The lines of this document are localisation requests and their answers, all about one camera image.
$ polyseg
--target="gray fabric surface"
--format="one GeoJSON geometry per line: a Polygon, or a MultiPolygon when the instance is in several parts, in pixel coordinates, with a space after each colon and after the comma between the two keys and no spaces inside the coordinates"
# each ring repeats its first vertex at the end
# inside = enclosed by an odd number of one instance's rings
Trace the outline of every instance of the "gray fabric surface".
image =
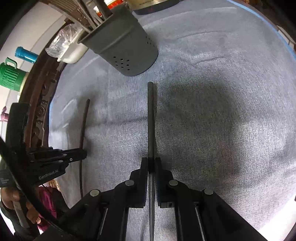
{"type": "MultiPolygon", "coordinates": [[[[159,49],[126,77],[88,50],[64,69],[51,105],[49,144],[76,148],[87,98],[83,188],[106,191],[147,155],[147,82],[164,167],[190,188],[215,190],[256,229],[295,195],[295,59],[275,31],[223,0],[185,0],[139,17],[159,49]]],[[[78,163],[58,178],[79,199],[78,163]]],[[[148,240],[148,203],[130,210],[127,240],[148,240]]],[[[176,240],[173,210],[156,208],[155,240],[176,240]]]]}

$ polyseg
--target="green bottle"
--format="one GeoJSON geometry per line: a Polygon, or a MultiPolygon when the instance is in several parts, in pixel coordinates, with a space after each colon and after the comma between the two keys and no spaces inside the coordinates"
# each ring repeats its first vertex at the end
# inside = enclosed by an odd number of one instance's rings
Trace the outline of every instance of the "green bottle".
{"type": "Polygon", "coordinates": [[[17,63],[14,60],[7,57],[5,62],[0,64],[0,85],[19,91],[26,74],[26,71],[17,68],[17,63]]]}

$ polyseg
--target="metal rod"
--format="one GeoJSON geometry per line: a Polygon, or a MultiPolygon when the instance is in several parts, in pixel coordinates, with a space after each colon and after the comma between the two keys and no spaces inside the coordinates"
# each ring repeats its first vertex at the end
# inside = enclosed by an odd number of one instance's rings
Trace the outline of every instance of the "metal rod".
{"type": "Polygon", "coordinates": [[[98,7],[100,13],[102,14],[105,20],[112,15],[111,10],[108,8],[104,0],[93,0],[93,2],[98,7]]]}
{"type": "MultiPolygon", "coordinates": [[[[80,140],[79,140],[79,148],[83,148],[83,142],[84,142],[84,134],[85,134],[85,126],[86,126],[86,118],[87,118],[87,113],[89,111],[89,103],[90,99],[87,99],[85,108],[84,108],[84,113],[83,113],[83,118],[82,118],[82,126],[81,126],[81,132],[80,132],[80,140]]],[[[79,187],[80,187],[80,197],[83,198],[83,189],[82,189],[82,160],[79,161],[79,187]]]]}
{"type": "Polygon", "coordinates": [[[86,19],[88,20],[89,24],[91,25],[91,27],[93,29],[96,28],[96,25],[94,24],[91,16],[88,13],[88,9],[86,8],[86,6],[84,5],[84,2],[81,0],[74,0],[76,2],[76,4],[78,5],[78,7],[80,8],[81,12],[84,14],[84,16],[86,17],[86,19]]]}
{"type": "Polygon", "coordinates": [[[149,194],[150,241],[154,240],[154,222],[155,222],[154,143],[155,143],[155,125],[154,125],[153,83],[148,82],[148,194],[149,194]]]}

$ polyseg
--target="purple object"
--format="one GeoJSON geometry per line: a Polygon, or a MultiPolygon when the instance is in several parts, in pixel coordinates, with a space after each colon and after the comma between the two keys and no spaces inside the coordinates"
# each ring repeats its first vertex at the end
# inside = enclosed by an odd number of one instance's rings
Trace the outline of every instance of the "purple object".
{"type": "Polygon", "coordinates": [[[8,122],[9,114],[5,113],[6,106],[3,107],[0,121],[8,122]]]}
{"type": "MultiPolygon", "coordinates": [[[[38,187],[39,198],[44,207],[56,218],[57,211],[52,200],[52,187],[38,187]]],[[[38,228],[43,232],[47,230],[50,224],[39,214],[41,222],[38,224],[38,228]]]]}

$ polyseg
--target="metal screw head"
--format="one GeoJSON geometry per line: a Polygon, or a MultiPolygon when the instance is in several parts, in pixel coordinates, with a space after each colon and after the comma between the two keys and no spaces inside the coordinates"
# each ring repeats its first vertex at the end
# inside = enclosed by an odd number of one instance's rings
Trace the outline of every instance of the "metal screw head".
{"type": "Polygon", "coordinates": [[[208,189],[208,188],[206,188],[206,189],[204,190],[204,192],[205,192],[205,194],[207,194],[207,195],[212,195],[212,194],[214,193],[213,190],[208,189]]]}
{"type": "Polygon", "coordinates": [[[92,197],[98,196],[100,191],[98,189],[91,190],[89,193],[92,197]]]}
{"type": "Polygon", "coordinates": [[[135,182],[134,182],[133,180],[127,180],[127,181],[125,181],[125,184],[126,184],[127,186],[132,186],[132,185],[135,184],[135,182]]]}
{"type": "Polygon", "coordinates": [[[171,186],[177,186],[178,185],[178,181],[177,180],[170,180],[168,182],[171,186]]]}

